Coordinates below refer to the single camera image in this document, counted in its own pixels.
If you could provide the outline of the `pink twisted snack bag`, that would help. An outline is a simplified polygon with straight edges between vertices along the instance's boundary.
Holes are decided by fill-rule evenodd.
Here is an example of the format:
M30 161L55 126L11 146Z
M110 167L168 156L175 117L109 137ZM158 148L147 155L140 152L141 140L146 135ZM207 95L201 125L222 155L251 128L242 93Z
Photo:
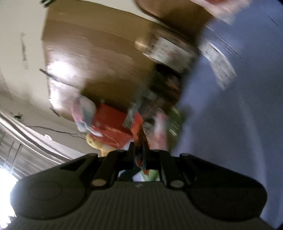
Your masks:
M215 18L232 24L236 15L251 4L250 0L223 0L223 1L207 1L207 0L191 0L193 3L202 6L207 12Z

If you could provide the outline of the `pink blue plush toy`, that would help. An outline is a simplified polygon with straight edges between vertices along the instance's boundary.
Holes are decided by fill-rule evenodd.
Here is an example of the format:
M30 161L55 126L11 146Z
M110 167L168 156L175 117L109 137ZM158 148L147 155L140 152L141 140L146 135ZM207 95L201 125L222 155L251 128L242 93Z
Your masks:
M76 97L73 100L71 114L80 132L90 132L97 137L102 137L102 134L92 127L96 115L96 105L93 101L83 95Z

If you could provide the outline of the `yellow duck plush toy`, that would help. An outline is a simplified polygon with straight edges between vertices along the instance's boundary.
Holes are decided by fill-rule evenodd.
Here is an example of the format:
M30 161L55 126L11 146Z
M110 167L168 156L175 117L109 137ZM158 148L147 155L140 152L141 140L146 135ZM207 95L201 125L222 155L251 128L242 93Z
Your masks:
M117 150L110 145L104 144L90 133L86 135L86 142L94 149L100 150L102 157L106 157L109 152Z

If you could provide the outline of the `brown chair back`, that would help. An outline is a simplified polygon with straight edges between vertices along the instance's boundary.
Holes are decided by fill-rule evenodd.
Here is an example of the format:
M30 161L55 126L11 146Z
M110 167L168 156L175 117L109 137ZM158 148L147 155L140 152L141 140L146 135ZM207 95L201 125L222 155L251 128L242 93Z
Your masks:
M145 14L184 34L197 34L213 16L202 6L188 0L136 0Z

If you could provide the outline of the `blue patterned tablecloth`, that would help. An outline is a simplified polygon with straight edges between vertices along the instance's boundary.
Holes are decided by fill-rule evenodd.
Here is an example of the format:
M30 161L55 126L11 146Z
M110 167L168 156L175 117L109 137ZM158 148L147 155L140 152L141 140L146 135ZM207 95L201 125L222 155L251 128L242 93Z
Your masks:
M252 1L227 24L210 21L177 108L182 131L172 153L258 180L261 218L282 224L282 3Z

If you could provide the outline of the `green snack packet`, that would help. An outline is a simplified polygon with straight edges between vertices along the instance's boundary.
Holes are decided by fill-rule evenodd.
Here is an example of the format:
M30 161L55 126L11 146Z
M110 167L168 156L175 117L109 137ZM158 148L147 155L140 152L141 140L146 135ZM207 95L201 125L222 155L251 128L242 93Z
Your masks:
M182 116L181 112L175 107L172 107L167 114L167 134L172 138L179 138L182 130Z

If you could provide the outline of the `red gift bag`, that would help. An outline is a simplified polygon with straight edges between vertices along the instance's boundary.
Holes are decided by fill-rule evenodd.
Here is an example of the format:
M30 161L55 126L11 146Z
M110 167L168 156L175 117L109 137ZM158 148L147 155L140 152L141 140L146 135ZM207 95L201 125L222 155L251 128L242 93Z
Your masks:
M92 135L116 149L124 147L131 139L135 138L140 125L143 123L142 116L136 113L133 124L130 127L124 127L123 123L127 114L116 110L106 104L101 104L96 112L92 122L95 131L102 134L102 137Z

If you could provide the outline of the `black sheep print box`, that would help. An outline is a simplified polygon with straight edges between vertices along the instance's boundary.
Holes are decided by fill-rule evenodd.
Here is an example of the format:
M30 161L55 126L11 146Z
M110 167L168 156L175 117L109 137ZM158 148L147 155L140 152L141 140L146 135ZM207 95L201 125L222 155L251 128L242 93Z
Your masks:
M183 74L164 64L155 64L149 90L164 99L168 106L174 106L182 93Z

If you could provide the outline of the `brown cardboard backdrop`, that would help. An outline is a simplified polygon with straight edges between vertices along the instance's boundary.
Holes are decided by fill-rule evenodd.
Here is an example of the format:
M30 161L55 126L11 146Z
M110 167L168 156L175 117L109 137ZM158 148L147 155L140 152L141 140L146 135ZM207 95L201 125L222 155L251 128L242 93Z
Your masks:
M138 50L135 41L162 28L197 48L198 33L184 34L160 21L89 1L51 1L47 7L42 42L55 114L71 119L73 100L80 95L123 112L136 105L145 119L171 108L149 90L154 65L160 63Z

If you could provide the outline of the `pink snack box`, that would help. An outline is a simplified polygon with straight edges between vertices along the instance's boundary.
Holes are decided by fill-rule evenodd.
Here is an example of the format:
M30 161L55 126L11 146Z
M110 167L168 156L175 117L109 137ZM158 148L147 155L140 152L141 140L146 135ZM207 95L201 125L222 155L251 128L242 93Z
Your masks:
M150 139L150 148L152 150L168 151L166 124L167 116L162 112L158 112L155 117L154 130Z

